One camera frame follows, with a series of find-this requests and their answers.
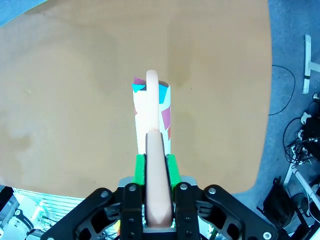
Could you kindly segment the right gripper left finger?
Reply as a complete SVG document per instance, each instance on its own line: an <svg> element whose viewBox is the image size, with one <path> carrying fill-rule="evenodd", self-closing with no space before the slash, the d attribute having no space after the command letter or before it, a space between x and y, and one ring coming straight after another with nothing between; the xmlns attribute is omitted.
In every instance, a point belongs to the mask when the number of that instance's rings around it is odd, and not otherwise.
<svg viewBox="0 0 320 240"><path fill-rule="evenodd" d="M145 186L146 156L136 156L132 182L116 191L101 187L47 230L43 240L96 240L120 221L124 240L143 238L142 204Z"/></svg>

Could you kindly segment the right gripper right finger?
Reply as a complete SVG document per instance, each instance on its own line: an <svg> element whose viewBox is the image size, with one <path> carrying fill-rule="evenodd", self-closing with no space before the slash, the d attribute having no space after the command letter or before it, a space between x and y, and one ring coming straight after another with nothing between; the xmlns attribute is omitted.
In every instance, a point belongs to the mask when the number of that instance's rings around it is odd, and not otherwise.
<svg viewBox="0 0 320 240"><path fill-rule="evenodd" d="M200 240L199 220L227 240L276 240L277 229L216 184L204 189L182 180L176 157L165 157L177 239Z"/></svg>

